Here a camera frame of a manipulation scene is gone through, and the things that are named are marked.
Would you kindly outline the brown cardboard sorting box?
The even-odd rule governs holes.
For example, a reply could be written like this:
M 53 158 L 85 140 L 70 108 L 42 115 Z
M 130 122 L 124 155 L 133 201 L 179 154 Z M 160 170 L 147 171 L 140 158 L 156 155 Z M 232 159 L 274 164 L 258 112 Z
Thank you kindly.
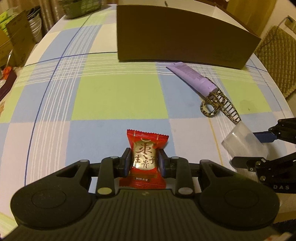
M 182 61 L 242 69 L 260 37 L 208 1 L 120 1 L 120 61 Z

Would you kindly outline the clear plastic cup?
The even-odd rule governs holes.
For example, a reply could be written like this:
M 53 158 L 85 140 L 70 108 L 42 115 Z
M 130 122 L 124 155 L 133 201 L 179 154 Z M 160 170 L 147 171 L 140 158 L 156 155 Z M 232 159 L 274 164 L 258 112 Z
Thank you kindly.
M 268 149 L 253 132 L 240 121 L 222 141 L 222 146 L 233 159 L 234 157 L 267 158 Z

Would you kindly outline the red candy packet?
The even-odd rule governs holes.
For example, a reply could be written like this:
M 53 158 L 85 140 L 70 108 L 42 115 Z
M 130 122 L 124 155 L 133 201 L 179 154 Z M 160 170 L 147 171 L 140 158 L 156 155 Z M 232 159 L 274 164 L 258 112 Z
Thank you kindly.
M 119 180 L 120 187 L 165 189 L 166 182 L 159 170 L 157 150 L 165 147 L 169 136 L 138 130 L 127 130 L 132 148 L 132 165 L 127 177 Z

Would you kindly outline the purple cream tube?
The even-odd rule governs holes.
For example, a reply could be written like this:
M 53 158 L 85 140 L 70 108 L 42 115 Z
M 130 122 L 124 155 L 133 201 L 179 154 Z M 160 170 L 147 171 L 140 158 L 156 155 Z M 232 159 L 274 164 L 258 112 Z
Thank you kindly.
M 182 62 L 173 63 L 167 66 L 171 72 L 180 77 L 186 84 L 199 92 L 203 97 L 218 91 L 218 87 L 208 78 Z

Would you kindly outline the plaid tablecloth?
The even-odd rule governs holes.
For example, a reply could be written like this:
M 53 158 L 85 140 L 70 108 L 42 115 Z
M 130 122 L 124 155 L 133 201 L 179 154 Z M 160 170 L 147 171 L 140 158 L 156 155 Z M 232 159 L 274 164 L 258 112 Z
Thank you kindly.
M 78 160 L 120 156 L 128 129 L 168 135 L 165 151 L 230 167 L 233 129 L 205 117 L 201 98 L 162 62 L 119 62 L 116 5 L 61 19 L 30 55 L 1 105 L 1 236 L 14 193 Z

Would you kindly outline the beige curtain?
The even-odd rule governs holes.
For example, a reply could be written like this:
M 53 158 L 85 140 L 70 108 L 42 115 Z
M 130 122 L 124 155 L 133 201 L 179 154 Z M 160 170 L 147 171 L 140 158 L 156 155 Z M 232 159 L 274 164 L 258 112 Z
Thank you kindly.
M 29 11 L 34 7 L 40 7 L 42 19 L 42 33 L 45 35 L 62 18 L 64 11 L 57 0 L 12 0 L 7 1 L 8 7 L 17 7 L 20 11 Z

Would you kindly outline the white wall socket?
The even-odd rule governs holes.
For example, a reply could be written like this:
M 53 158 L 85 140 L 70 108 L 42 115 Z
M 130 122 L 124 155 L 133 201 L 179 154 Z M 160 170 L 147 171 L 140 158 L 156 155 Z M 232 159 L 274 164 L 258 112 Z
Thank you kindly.
M 295 28 L 295 19 L 288 15 L 285 20 L 285 26 L 287 26 L 290 30 L 293 31 Z

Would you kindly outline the black Honglu food container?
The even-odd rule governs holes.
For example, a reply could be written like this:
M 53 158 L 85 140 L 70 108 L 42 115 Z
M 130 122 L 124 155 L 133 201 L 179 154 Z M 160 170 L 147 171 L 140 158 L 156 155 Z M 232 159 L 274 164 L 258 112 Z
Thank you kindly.
M 101 9 L 101 0 L 62 0 L 58 1 L 69 19 L 79 18 Z

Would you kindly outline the brown cardboard carton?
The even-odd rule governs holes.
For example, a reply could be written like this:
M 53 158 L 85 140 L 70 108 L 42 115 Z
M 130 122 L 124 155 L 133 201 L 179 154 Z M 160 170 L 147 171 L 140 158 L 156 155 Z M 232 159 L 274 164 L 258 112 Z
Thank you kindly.
M 23 67 L 36 42 L 25 11 L 19 13 L 6 25 L 8 36 L 1 30 L 1 66 L 9 64 L 13 67 Z

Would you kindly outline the tan door curtain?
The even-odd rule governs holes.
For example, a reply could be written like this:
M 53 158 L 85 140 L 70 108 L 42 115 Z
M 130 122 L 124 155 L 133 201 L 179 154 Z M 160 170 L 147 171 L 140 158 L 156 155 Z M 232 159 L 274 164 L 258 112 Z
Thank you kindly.
M 230 0 L 227 11 L 260 36 L 275 5 L 276 0 Z

